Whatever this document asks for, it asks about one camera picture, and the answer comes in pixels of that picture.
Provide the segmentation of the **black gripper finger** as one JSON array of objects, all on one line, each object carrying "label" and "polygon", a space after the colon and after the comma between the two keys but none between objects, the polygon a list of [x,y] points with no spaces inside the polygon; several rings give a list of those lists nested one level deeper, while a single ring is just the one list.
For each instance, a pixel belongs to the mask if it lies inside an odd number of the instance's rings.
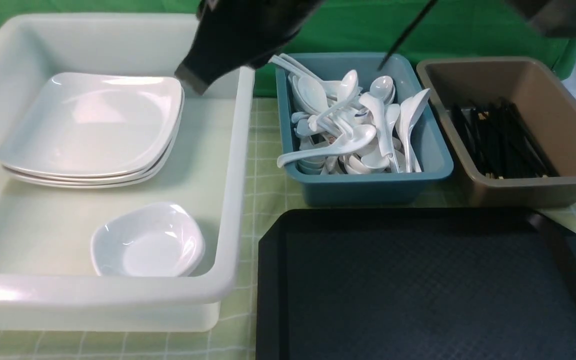
[{"label": "black gripper finger", "polygon": [[201,0],[198,29],[174,75],[202,95],[238,68],[260,69],[292,41],[321,0]]}]

